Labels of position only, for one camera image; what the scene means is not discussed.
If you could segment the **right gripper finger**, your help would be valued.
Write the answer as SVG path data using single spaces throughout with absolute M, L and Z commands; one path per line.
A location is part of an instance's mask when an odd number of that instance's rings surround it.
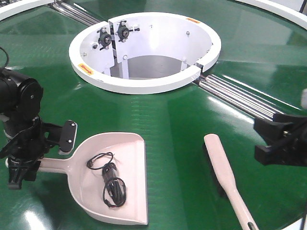
M 280 140 L 283 132 L 289 131 L 293 126 L 294 122 L 288 115 L 274 114 L 272 121 L 256 117 L 253 128 L 267 144 L 272 144 Z
M 262 165 L 290 165 L 287 145 L 256 145 L 254 158 Z

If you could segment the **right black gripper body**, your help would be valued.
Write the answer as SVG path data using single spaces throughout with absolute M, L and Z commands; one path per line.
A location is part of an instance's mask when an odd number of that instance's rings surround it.
M 285 138 L 292 138 L 284 148 L 286 165 L 307 166 L 307 117 L 289 115 L 290 128 L 283 132 Z

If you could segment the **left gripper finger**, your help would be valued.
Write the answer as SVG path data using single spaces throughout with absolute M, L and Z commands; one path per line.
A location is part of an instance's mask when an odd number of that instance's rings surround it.
M 8 188 L 11 190 L 20 190 L 22 188 L 22 181 L 28 170 L 28 167 L 9 166 Z
M 36 180 L 36 175 L 37 171 L 40 167 L 41 161 L 37 161 L 25 174 L 24 180 L 26 181 L 35 181 Z

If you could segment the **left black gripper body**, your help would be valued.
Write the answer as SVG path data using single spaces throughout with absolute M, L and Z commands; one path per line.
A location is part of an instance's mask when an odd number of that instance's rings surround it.
M 62 126 L 45 123 L 35 117 L 31 125 L 19 131 L 0 151 L 0 157 L 10 157 L 16 161 L 36 161 L 59 145 Z

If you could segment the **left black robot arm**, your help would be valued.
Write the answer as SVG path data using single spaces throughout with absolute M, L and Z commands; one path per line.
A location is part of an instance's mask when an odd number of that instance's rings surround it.
M 0 119 L 7 138 L 0 156 L 8 160 L 9 189 L 21 189 L 23 180 L 34 181 L 39 159 L 59 145 L 62 127 L 44 123 L 39 116 L 42 97 L 37 80 L 0 70 Z

